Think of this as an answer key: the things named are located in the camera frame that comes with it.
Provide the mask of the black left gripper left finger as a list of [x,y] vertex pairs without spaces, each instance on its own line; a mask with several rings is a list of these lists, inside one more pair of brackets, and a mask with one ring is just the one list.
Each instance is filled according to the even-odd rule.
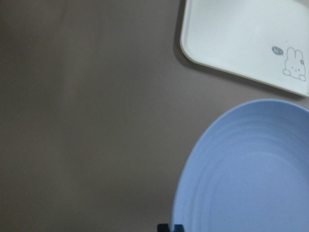
[[159,221],[157,224],[157,232],[169,232],[169,220],[165,219]]

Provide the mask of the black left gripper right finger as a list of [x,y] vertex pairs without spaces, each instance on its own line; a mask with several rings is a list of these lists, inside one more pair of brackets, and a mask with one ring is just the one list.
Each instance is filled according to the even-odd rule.
[[183,218],[174,218],[173,219],[173,232],[185,232]]

